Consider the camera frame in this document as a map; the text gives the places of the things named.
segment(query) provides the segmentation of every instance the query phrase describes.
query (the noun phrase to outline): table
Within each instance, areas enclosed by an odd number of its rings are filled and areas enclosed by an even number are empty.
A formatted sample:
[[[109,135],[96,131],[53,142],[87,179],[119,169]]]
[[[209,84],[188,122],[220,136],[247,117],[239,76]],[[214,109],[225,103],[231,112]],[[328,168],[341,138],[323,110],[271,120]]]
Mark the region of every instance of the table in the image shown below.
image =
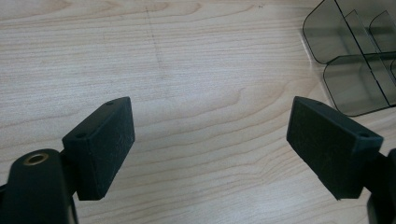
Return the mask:
[[[286,141],[295,95],[331,105],[302,35],[319,0],[0,2],[0,185],[18,157],[130,96],[136,141],[91,223],[367,223]],[[355,118],[396,146],[394,108]]]

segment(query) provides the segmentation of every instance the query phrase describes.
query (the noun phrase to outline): gray transparent container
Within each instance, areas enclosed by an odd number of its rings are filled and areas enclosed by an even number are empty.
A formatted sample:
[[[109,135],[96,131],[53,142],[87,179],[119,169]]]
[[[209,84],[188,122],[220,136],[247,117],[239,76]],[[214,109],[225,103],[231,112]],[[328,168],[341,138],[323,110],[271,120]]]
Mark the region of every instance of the gray transparent container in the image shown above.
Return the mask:
[[[394,1],[324,0],[305,19],[314,58],[337,109],[358,116],[396,106]]]

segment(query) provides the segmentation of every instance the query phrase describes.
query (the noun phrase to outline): wooden surface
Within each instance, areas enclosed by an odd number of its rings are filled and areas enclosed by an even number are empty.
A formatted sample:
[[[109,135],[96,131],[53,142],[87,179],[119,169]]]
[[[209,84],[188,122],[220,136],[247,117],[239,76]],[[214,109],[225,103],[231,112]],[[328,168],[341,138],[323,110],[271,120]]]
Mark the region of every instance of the wooden surface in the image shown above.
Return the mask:
[[[286,141],[295,95],[331,104],[302,36],[319,0],[0,0],[0,184],[23,154],[130,96],[136,142],[90,223],[367,223]],[[396,146],[395,109],[355,119]]]

